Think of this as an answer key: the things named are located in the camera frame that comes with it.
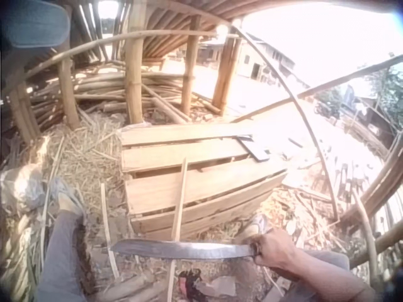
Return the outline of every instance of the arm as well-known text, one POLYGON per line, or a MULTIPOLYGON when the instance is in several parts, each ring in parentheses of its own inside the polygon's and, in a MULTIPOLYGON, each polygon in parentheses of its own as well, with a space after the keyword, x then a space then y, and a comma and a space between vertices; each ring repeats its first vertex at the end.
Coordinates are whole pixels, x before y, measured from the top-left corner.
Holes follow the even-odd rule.
POLYGON ((374 290, 349 271, 316 259, 297 249, 283 230, 256 239, 261 255, 255 263, 290 272, 311 286, 325 301, 374 301, 374 290))

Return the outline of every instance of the wooden crate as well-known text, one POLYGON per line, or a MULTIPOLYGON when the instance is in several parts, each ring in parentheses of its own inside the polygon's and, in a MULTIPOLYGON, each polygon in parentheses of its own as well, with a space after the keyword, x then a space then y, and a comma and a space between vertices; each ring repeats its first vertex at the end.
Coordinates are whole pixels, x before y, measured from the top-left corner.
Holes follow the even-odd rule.
POLYGON ((258 163, 234 139, 251 131, 238 124, 172 125, 122 133, 122 171, 133 229, 170 240, 186 157, 181 238, 255 211, 286 176, 278 157, 258 163))

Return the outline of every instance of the knee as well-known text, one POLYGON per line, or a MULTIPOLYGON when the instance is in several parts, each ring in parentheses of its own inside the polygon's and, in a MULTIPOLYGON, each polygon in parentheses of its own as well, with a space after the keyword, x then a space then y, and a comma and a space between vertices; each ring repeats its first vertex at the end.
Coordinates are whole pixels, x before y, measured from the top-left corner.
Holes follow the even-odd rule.
POLYGON ((334 266, 349 271, 350 268, 349 259, 344 254, 331 251, 307 251, 307 253, 315 258, 320 259, 321 261, 333 264, 334 266))
POLYGON ((323 261, 326 261, 330 264, 333 264, 334 266, 345 269, 346 271, 349 271, 350 269, 349 259, 344 254, 329 252, 329 255, 326 255, 326 258, 323 259, 323 261))

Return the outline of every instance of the tree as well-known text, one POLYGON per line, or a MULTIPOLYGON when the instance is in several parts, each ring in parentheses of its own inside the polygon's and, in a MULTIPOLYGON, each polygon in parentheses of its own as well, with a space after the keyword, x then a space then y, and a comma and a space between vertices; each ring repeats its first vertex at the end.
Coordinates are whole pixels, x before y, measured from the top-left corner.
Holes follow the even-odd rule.
POLYGON ((403 64, 397 64, 387 69, 365 76, 378 95, 378 105, 394 127, 403 129, 403 64))
POLYGON ((391 67, 385 76, 380 106, 399 129, 403 129, 403 64, 391 67))
POLYGON ((341 93, 340 87, 336 86, 328 90, 318 92, 317 94, 315 94, 315 98, 325 104, 330 103, 330 107, 332 108, 339 109, 340 104, 343 100, 343 95, 341 93))

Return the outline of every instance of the forearm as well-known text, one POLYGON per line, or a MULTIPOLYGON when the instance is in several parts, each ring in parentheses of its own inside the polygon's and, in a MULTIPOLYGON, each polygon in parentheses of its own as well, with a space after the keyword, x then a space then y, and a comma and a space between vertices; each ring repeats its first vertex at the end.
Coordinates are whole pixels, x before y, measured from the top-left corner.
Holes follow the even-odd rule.
POLYGON ((326 301, 362 301, 375 299, 374 290, 361 279, 327 262, 297 250, 287 270, 312 287, 326 301))

